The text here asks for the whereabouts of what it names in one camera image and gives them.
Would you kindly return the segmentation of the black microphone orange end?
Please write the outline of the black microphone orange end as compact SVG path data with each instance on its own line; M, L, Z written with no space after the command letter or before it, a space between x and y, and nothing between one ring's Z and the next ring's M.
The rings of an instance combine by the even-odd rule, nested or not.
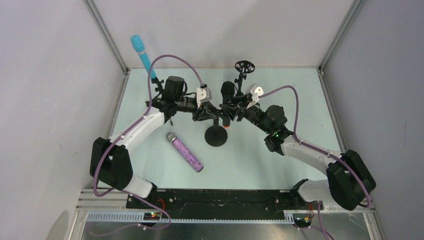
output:
M230 104L235 95L235 84L231 81L225 81L222 83L221 90L222 103ZM224 111L222 111L224 117L222 118L222 125L224 128L228 128L231 124L231 120Z

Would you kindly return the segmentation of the black round base mic stand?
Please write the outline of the black round base mic stand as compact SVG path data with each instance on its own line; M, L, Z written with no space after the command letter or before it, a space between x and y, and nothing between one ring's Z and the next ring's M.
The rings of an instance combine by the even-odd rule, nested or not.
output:
M205 141L212 147L220 147L228 140L227 128L231 125L231 120L228 116L219 112L213 120L213 125L210 126L204 134Z

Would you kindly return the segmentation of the small black tripod stand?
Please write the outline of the small black tripod stand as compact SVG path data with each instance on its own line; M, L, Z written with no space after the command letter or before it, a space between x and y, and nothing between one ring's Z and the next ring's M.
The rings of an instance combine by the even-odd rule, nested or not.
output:
M151 82L156 85L154 90L157 92L157 95L152 99L150 109L156 109L160 113L163 113L164 123L166 124L177 113L177 105L174 100L162 99L160 97L164 93L164 80L154 77L151 79Z

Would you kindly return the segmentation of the blue microphone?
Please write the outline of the blue microphone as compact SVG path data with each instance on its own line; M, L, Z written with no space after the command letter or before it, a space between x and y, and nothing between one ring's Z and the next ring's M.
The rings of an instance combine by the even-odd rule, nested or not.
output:
M149 72L150 68L151 68L151 61L150 58L146 52L146 48L144 45L143 40L141 39L141 37L138 34L132 35L130 37L130 41L131 41L131 45L134 48L135 52L138 54L142 65L144 66L144 68L146 69L147 72Z

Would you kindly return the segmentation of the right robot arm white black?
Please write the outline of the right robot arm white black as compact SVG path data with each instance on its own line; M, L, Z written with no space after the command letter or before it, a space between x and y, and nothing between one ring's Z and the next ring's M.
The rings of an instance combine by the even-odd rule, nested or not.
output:
M264 131L264 142L270 152L299 160L326 176L325 180L307 179L294 187L304 201L335 202L352 211L363 200L371 199L376 182L356 151L331 151L302 140L286 128L283 107L271 105L263 111L246 94L224 93L220 107L231 120L246 119Z

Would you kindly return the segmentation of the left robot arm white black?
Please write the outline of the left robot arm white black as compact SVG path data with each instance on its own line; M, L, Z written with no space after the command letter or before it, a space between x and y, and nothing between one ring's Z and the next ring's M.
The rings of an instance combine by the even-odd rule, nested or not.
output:
M154 77L151 81L157 85L158 95L147 101L145 112L120 133L94 141L89 170L94 189L102 182L113 190L148 197L154 184L134 173L131 162L131 153L139 144L178 112L191 113L194 121L220 118L220 110L210 104L211 90L206 84L189 97L181 77L170 76L165 81Z

